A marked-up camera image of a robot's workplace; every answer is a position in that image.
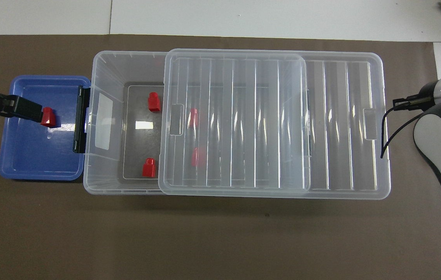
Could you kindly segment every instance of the brown tabletop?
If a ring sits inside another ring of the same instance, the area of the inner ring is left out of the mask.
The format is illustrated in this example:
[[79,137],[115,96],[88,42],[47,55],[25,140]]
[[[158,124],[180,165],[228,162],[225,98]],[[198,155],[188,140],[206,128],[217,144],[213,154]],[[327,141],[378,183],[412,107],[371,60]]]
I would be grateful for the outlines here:
[[[432,43],[142,35],[0,36],[0,92],[23,74],[91,77],[101,50],[366,51],[387,106],[436,80]],[[390,132],[416,112],[389,118]],[[0,117],[0,145],[4,119]],[[412,126],[380,201],[95,196],[81,180],[0,177],[0,279],[441,279],[441,188]]]

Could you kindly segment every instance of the brown mat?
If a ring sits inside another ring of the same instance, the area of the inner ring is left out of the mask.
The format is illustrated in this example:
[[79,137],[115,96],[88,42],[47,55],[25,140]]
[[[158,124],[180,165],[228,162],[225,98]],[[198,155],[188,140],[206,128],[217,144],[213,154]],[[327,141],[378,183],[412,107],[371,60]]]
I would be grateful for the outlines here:
[[[387,103],[437,78],[432,43],[136,35],[0,36],[0,92],[22,74],[91,77],[101,50],[367,51]],[[393,113],[390,132],[416,112]],[[0,117],[0,144],[3,118]],[[441,279],[441,188],[412,126],[381,201],[94,196],[0,177],[0,279]]]

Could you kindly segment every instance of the clear lid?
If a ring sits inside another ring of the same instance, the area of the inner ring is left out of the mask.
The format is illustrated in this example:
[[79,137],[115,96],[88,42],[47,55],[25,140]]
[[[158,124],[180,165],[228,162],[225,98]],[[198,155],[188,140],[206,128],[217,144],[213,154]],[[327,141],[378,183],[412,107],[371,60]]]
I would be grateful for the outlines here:
[[164,193],[301,197],[308,190],[310,122],[298,53],[178,49],[165,61]]
[[166,194],[382,199],[372,53],[176,49],[165,59]]

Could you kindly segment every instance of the white label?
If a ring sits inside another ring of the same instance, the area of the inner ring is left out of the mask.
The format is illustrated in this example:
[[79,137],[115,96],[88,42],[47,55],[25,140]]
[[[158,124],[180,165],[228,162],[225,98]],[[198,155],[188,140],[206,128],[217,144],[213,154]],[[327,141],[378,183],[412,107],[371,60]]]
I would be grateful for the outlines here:
[[112,129],[112,110],[114,103],[110,98],[100,93],[98,98],[98,111],[96,113],[96,135],[94,145],[100,149],[110,148],[110,132]]

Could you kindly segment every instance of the transparent plastic lid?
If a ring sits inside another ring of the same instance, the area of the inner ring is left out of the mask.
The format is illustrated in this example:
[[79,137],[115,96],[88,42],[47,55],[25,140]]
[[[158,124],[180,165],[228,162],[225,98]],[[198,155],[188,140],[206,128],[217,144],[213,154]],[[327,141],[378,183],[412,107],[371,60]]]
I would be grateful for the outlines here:
[[302,197],[308,191],[310,121],[301,55],[172,50],[164,86],[164,193]]

